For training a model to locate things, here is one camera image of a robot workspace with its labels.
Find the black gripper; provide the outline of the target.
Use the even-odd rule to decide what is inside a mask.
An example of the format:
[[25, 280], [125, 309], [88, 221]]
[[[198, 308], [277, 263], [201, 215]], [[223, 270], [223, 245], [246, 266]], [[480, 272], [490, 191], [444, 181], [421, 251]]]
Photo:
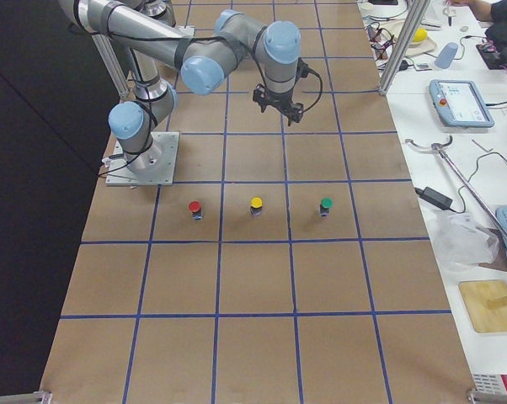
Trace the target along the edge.
[[280, 110], [280, 113], [287, 118], [287, 125], [300, 123], [303, 118], [303, 103], [292, 102], [293, 89], [284, 93], [271, 91], [263, 84], [257, 84], [253, 90], [253, 101], [264, 113], [268, 106]]

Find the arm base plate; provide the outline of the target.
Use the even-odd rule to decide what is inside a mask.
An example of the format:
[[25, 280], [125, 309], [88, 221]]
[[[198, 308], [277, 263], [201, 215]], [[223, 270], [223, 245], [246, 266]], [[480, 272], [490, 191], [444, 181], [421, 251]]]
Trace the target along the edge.
[[178, 132], [153, 131], [152, 146], [127, 167], [120, 143], [115, 142], [114, 154], [119, 157], [109, 162], [111, 173], [106, 174], [107, 186], [172, 185], [179, 149]]

